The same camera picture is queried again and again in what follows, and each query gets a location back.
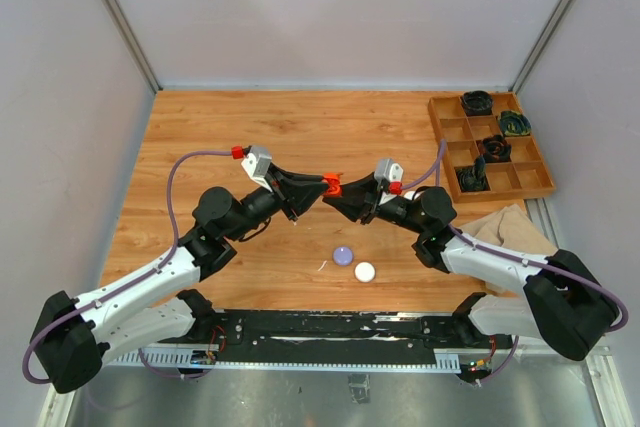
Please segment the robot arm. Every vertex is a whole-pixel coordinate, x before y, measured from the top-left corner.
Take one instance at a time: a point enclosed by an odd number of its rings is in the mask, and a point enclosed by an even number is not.
[[[243,159],[243,168],[260,187],[242,200],[223,187],[204,192],[193,211],[193,228],[179,239],[168,262],[171,250],[109,285],[74,299],[58,292],[45,302],[32,339],[62,316],[81,311],[35,348],[58,392],[77,389],[102,365],[136,348],[210,331],[202,324],[211,303],[195,291],[181,292],[159,307],[145,307],[220,271],[236,255],[229,241],[249,240],[262,230],[247,234],[268,225],[278,211],[296,221],[329,188],[322,176],[279,169],[262,147],[234,149],[234,157]]]
[[[462,234],[449,227],[456,212],[443,188],[423,187],[403,197],[401,176],[402,168],[384,159],[373,174],[342,185],[340,196],[323,202],[353,222],[367,224],[378,217],[417,233],[412,248],[427,267],[516,293],[519,298],[472,294],[456,309],[457,333],[469,345],[483,335],[538,337],[561,355],[582,360],[615,322],[615,303],[579,281],[599,286],[576,255],[564,250],[553,256],[525,254]],[[573,280],[536,265],[566,272]]]

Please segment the white wall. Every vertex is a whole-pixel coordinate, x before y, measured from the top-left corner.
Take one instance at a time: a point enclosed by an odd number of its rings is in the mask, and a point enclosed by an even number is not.
[[[161,84],[509,86],[557,0],[120,0]]]
[[[0,12],[0,423],[26,427],[48,387],[22,354],[49,295],[96,284],[152,94],[100,0]]]
[[[611,336],[640,420],[640,0],[577,0],[521,100],[558,185],[551,206],[566,248],[625,300]]]

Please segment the red object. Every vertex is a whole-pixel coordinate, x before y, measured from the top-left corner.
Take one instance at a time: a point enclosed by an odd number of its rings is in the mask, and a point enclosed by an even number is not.
[[[329,184],[329,188],[323,194],[325,197],[340,197],[342,195],[342,187],[340,187],[340,176],[339,174],[324,174],[323,180]]]
[[[244,158],[244,149],[241,145],[236,145],[235,147],[231,147],[231,157],[234,159],[242,159]]]
[[[391,194],[400,195],[402,193],[402,183],[401,182],[391,182],[389,185],[389,192]]]

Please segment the gray floor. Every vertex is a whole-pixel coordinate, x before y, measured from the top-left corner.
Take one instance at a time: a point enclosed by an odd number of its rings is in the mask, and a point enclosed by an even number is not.
[[[553,356],[514,360],[481,389],[449,374],[375,373],[369,380],[370,402],[357,404],[345,373],[219,370],[181,382],[109,367],[90,384],[101,406],[91,407],[83,389],[67,427],[603,425],[582,364]]]

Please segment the beige cloth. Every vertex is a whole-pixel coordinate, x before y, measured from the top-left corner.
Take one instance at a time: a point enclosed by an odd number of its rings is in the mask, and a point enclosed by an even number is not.
[[[462,231],[483,242],[527,254],[553,255],[558,250],[516,204],[469,222],[462,226]],[[497,285],[486,286],[496,293],[504,292]]]

